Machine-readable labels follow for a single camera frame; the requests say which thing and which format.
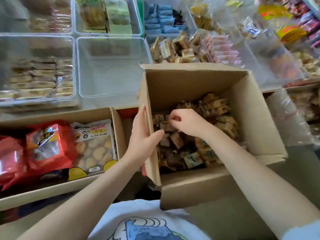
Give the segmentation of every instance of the red and yellow package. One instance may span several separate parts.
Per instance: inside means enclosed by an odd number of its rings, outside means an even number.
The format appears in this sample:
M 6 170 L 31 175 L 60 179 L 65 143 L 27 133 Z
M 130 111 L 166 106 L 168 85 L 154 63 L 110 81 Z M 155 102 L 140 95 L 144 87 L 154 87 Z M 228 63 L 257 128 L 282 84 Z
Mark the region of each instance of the red and yellow package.
M 64 121 L 38 125 L 26 136 L 27 160 L 39 174 L 72 167 L 78 153 L 73 130 Z
M 22 141 L 0 136 L 0 186 L 10 182 L 26 167 Z

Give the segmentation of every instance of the hand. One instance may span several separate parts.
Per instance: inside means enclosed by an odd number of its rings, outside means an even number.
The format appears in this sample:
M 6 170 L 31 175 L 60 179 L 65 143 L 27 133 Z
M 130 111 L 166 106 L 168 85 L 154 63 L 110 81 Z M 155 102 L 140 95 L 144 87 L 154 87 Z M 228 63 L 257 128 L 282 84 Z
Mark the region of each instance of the hand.
M 170 124 L 190 136 L 204 138 L 207 129 L 212 126 L 193 109 L 175 109 L 169 116 Z
M 164 136 L 164 130 L 158 130 L 148 136 L 148 129 L 145 121 L 146 106 L 143 105 L 133 120 L 132 134 L 126 155 L 144 162 L 151 156 L 155 147 Z

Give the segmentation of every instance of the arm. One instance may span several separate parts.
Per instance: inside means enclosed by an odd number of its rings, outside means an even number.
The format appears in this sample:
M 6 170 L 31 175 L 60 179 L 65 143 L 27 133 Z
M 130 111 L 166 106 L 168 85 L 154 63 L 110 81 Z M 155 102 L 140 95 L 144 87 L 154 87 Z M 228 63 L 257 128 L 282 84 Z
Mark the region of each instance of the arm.
M 111 169 L 27 230 L 19 240 L 87 239 L 102 215 L 164 135 L 147 136 L 145 107 L 133 121 L 126 154 Z
M 320 220 L 320 211 L 305 196 L 194 110 L 174 110 L 169 119 L 175 128 L 210 145 L 279 239 L 293 227 Z

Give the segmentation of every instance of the light blue sleeve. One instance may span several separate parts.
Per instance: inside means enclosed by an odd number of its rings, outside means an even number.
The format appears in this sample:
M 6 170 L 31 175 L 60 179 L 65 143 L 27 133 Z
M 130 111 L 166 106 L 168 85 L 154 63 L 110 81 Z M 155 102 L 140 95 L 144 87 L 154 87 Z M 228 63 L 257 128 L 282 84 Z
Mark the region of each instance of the light blue sleeve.
M 287 231 L 282 240 L 320 240 L 320 220 L 309 225 L 294 227 Z

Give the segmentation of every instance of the white t-shirt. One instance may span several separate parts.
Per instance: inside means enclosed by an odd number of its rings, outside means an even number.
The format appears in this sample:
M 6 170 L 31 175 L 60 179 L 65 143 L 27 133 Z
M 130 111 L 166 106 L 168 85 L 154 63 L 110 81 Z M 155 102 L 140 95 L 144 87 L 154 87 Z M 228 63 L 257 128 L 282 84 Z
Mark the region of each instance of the white t-shirt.
M 162 211 L 160 201 L 123 201 L 112 204 L 89 240 L 210 240 L 190 222 L 184 210 Z M 320 221 L 289 230 L 282 240 L 320 240 Z

